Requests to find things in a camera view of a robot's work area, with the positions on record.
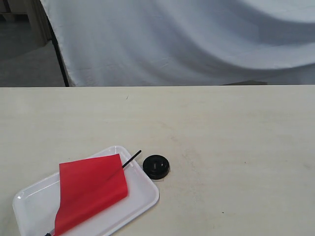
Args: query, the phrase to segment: floor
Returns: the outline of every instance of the floor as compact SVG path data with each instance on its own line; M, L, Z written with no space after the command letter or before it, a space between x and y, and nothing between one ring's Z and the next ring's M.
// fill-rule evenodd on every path
M0 87L64 87L52 43L38 47L27 20L0 21Z

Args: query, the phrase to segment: red flag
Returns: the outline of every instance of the red flag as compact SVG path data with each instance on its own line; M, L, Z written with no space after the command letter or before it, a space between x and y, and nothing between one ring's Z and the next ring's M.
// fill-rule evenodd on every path
M62 163L60 208L55 220L59 236L128 195L119 154Z

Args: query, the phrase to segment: white backdrop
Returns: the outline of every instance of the white backdrop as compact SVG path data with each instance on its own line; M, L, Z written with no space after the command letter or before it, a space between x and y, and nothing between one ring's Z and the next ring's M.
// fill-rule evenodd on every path
M76 86L315 84L314 0L41 0Z

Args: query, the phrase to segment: black round object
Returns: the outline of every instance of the black round object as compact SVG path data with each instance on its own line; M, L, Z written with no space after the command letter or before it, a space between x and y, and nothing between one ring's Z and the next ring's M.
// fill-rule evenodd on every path
M142 164L144 172L151 179L161 179L169 172L169 162L164 156L152 155L147 157Z

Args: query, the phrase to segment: white tray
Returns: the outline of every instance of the white tray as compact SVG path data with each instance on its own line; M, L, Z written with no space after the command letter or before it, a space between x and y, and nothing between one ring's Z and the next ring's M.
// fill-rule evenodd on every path
M131 158L124 147L113 146L93 157L119 153L122 163ZM154 206L159 199L158 188L133 160L124 168L129 195L85 221L64 236L108 236ZM13 209L21 236L44 236L54 228L60 204L60 179L55 173L16 194Z

